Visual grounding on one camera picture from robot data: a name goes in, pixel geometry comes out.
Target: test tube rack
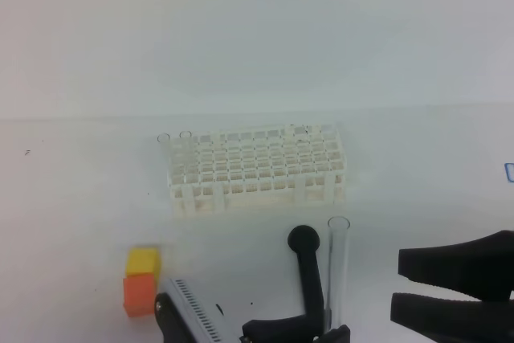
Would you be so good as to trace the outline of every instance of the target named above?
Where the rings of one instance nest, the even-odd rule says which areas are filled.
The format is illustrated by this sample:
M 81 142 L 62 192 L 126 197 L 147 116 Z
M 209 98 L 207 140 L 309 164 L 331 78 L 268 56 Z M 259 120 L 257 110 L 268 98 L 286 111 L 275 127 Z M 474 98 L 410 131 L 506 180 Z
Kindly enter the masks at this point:
M 183 134 L 159 136 L 178 217 L 345 199 L 346 156 L 335 125 Z

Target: table surface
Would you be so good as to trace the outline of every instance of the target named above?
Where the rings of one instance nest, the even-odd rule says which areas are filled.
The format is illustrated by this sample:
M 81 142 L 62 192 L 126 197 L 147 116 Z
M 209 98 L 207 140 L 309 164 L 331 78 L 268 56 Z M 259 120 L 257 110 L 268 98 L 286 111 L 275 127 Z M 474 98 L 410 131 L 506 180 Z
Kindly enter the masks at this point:
M 514 227 L 514 105 L 389 108 L 0 123 L 0 340 L 161 341 L 152 317 L 122 308 L 127 250 L 158 244 L 165 274 L 222 306 L 235 332 L 252 318 L 301 312 L 289 230 L 321 234 L 340 208 L 173 221 L 157 135 L 275 123 L 337 122 L 350 218 L 345 299 L 352 342 L 425 342 L 389 321 L 394 292 L 463 299 L 397 274 L 398 249 Z

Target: black clamp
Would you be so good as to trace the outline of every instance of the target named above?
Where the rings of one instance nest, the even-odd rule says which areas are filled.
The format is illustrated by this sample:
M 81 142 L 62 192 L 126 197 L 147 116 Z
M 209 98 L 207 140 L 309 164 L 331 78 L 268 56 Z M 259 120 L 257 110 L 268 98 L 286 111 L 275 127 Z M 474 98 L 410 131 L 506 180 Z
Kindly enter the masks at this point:
M 481 301 L 395 293 L 391 320 L 438 343 L 514 343 L 514 232 L 445 247 L 403 249 L 398 274 Z
M 349 328 L 341 326 L 323 335 L 324 301 L 316 251 L 320 236 L 307 225 L 294 228 L 288 245 L 296 253 L 304 297 L 305 314 L 276 321 L 249 321 L 243 326 L 242 342 L 251 343 L 349 343 Z

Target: orange block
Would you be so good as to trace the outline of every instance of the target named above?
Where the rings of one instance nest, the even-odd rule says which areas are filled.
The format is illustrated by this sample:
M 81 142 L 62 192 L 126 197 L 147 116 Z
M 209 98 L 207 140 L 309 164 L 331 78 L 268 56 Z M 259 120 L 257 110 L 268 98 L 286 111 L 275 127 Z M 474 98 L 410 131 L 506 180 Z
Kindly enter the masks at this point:
M 129 276 L 123 279 L 123 307 L 128 317 L 153 315 L 155 277 L 152 273 Z

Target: blue object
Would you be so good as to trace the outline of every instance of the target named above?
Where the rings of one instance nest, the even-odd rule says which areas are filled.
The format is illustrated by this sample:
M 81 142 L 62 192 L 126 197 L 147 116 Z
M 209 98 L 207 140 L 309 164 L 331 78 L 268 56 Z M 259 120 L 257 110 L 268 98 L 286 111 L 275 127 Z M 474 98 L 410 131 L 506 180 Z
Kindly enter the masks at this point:
M 514 164 L 505 164 L 505 173 L 507 173 L 507 181 L 514 182 Z

